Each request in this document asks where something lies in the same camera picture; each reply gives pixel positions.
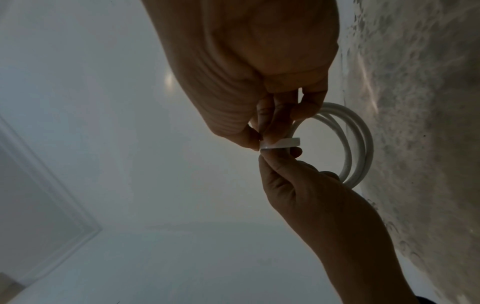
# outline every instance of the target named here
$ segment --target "white cable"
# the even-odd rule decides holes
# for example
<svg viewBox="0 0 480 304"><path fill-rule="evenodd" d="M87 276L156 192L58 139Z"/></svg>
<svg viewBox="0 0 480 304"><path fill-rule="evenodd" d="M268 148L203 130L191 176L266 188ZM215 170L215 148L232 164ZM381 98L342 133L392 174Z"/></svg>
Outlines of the white cable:
<svg viewBox="0 0 480 304"><path fill-rule="evenodd" d="M345 121L346 125L351 129L358 146L358 161L356 163L355 171L352 173L349 179L347 178L352 170L352 151L342 127L332 116L337 116ZM340 141L343 145L343 150L345 152L345 163L343 164L343 168L338 177L340 178L340 182L342 182L345 186L350 189L354 188L363 180L372 164L372 159L374 156L374 141L369 128L360 118L360 116L358 116L354 111L342 105L328 102L325 102L320 111L312 118L329 126L340 138ZM295 121L285 138L291 139L302 122L303 120ZM285 148L288 143L292 143L292 145L289 147L295 147L300 144L300 140L296 138L290 141L285 140L282 142L281 147L270 145L262 148Z"/></svg>

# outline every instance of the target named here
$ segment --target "hand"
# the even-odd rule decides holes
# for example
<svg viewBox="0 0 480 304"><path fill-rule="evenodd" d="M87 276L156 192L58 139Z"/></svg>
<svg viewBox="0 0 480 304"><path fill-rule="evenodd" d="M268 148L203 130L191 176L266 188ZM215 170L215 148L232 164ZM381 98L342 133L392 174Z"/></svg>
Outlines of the hand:
<svg viewBox="0 0 480 304"><path fill-rule="evenodd" d="M337 53L335 0L143 0L181 87L208 127L257 150L313 116ZM298 104L298 89L304 97Z"/></svg>
<svg viewBox="0 0 480 304"><path fill-rule="evenodd" d="M418 303L381 218L331 172L262 150L263 189L272 207L317 254L344 304Z"/></svg>

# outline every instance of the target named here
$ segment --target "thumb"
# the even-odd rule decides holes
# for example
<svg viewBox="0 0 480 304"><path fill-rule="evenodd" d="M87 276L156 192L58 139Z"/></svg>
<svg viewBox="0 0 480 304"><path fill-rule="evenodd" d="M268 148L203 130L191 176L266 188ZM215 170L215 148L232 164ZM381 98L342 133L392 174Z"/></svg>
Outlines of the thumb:
<svg viewBox="0 0 480 304"><path fill-rule="evenodd" d="M295 188L301 184L305 168L286 149L265 149L260 153L270 168Z"/></svg>

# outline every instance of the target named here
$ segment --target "gray stone surface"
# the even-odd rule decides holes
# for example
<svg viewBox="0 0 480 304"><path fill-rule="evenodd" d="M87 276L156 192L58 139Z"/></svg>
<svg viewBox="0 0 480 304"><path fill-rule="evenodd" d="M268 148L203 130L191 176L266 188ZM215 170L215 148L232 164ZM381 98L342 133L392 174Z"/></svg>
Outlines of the gray stone surface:
<svg viewBox="0 0 480 304"><path fill-rule="evenodd" d="M363 194L448 300L480 303L480 1L354 9L343 86L374 137Z"/></svg>

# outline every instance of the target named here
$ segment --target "white tape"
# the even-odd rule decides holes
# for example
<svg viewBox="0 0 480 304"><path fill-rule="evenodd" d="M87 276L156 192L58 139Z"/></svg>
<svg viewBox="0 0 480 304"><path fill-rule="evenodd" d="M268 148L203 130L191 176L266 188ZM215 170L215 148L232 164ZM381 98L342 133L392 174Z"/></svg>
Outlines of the white tape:
<svg viewBox="0 0 480 304"><path fill-rule="evenodd" d="M282 138L274 144L268 144L267 142L260 141L260 149L280 149L280 148L293 148L300 145L300 138Z"/></svg>

